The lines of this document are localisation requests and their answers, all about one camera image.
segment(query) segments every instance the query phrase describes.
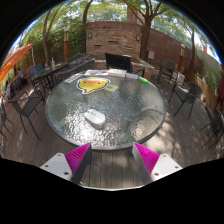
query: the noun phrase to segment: white object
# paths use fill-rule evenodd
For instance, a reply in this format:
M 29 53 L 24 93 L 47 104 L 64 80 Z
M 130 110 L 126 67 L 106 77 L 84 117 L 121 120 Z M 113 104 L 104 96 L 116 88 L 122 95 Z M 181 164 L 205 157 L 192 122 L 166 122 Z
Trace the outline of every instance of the white object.
M 154 51 L 149 51 L 148 58 L 149 59 L 154 59 L 154 54 L 155 54 Z
M 178 76 L 177 76 L 177 82 L 178 82 L 178 81 L 183 82 L 183 81 L 184 81 L 184 78 L 185 78 L 184 75 L 182 75 L 182 74 L 178 74 Z
M 72 171 L 63 153 L 57 153 L 40 168 L 65 180 L 72 178 Z
M 108 70 L 87 70 L 84 75 L 107 75 L 107 72 Z
M 111 76 L 118 76 L 118 77 L 125 77 L 127 71 L 121 70 L 121 69 L 110 69 L 107 73 L 107 75 Z
M 131 74 L 131 73 L 126 73 L 126 78 L 130 78 L 130 79 L 138 79 L 138 75 Z
M 106 121 L 105 115 L 94 109 L 89 109 L 86 113 L 84 113 L 84 116 L 91 124 L 99 127 Z
M 51 62 L 51 66 L 52 66 L 52 68 L 55 67 L 55 61 L 52 61 L 52 62 Z
M 161 154 L 152 170 L 151 177 L 153 181 L 156 181 L 181 169 L 182 167 L 171 157 L 167 154 Z

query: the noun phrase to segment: wooden deck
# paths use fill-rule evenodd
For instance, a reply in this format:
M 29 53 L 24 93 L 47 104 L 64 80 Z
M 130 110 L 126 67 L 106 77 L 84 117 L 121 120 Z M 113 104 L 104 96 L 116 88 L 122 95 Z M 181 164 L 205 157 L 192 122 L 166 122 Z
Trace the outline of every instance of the wooden deck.
M 156 83 L 156 76 L 152 76 L 151 82 Z M 199 129 L 209 122 L 204 106 L 200 100 L 194 104 L 190 119 L 188 114 L 190 105 L 184 105 L 178 114 L 173 117 L 180 106 L 180 100 L 174 94 L 168 103 L 173 83 L 161 78 L 159 90 L 167 103 L 166 120 L 159 132 L 143 145 L 158 154 L 167 153 L 180 166 L 187 167 L 193 164 L 212 160 L 216 149 L 208 149 L 201 145 L 206 140 L 206 129 Z M 30 85 L 24 87 L 32 90 Z M 41 141 L 35 136 L 28 120 L 24 118 L 25 133 L 19 115 L 10 104 L 5 105 L 8 118 L 14 123 L 6 121 L 6 125 L 13 137 L 4 129 L 8 141 L 1 137 L 4 148 L 3 158 L 42 166 L 56 153 L 67 153 L 77 147 L 61 139 L 48 125 L 45 117 L 45 107 L 40 103 L 37 107 L 38 114 L 34 111 L 30 117 Z M 131 154 L 126 150 L 116 153 L 92 153 L 90 164 L 86 167 L 82 182 L 84 185 L 94 188 L 132 188 L 142 185 L 138 167 Z

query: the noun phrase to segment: pink object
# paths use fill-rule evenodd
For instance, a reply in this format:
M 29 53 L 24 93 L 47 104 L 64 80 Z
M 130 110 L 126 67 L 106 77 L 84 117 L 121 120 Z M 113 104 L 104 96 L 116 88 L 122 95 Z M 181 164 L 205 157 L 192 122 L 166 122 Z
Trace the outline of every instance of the pink object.
M 78 148 L 75 148 L 65 154 L 65 158 L 72 170 L 72 173 L 74 173 L 74 171 L 77 169 L 89 145 L 90 142 L 85 145 L 79 146 Z
M 142 158 L 143 163 L 145 164 L 148 173 L 151 175 L 152 170 L 159 159 L 159 154 L 153 152 L 152 150 L 146 148 L 143 145 L 139 145 L 138 143 L 134 144 L 138 149 L 138 152 Z

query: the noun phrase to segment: tree trunk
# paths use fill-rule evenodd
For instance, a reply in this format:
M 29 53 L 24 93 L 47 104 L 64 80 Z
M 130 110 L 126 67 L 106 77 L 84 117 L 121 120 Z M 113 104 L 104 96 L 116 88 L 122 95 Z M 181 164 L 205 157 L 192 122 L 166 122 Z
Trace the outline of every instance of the tree trunk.
M 93 0 L 90 0 L 87 3 L 86 8 L 83 12 L 83 16 L 82 16 L 82 23 L 85 26 L 84 29 L 83 29 L 83 46 L 82 46 L 82 52 L 83 53 L 86 53 L 86 21 L 87 21 L 87 14 L 88 14 L 88 11 L 89 11 L 89 7 L 90 7 L 92 1 Z
M 194 44 L 194 30 L 192 31 L 191 34 L 191 61 L 190 61 L 190 66 L 189 66 L 189 70 L 191 72 L 194 72 L 194 58 L 195 58 L 195 44 Z
M 44 20 L 44 28 L 43 28 L 43 45 L 44 45 L 44 54 L 45 54 L 45 59 L 47 61 L 47 63 L 50 63 L 50 58 L 49 58 L 49 54 L 48 54 L 48 49 L 47 49 L 47 34 L 46 34 L 46 29 L 47 29 L 47 20 L 48 17 L 51 13 L 51 10 L 47 13 L 45 20 Z
M 139 57 L 144 61 L 148 61 L 148 40 L 150 35 L 151 23 L 149 26 L 143 25 L 142 27 L 142 40 L 141 40 L 141 48 L 140 48 L 140 55 Z

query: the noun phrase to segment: yellow object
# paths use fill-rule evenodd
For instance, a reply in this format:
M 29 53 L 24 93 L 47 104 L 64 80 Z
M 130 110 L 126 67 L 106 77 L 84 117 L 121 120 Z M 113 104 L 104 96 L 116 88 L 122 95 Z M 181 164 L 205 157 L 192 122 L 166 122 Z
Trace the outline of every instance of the yellow object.
M 109 83 L 110 80 L 105 78 L 83 78 L 77 81 L 77 88 L 82 90 L 82 94 L 89 94 L 105 89 Z
M 110 92 L 114 92 L 118 87 L 115 85 L 111 85 L 109 84 L 108 87 L 110 88 L 105 88 L 105 90 L 110 91 Z

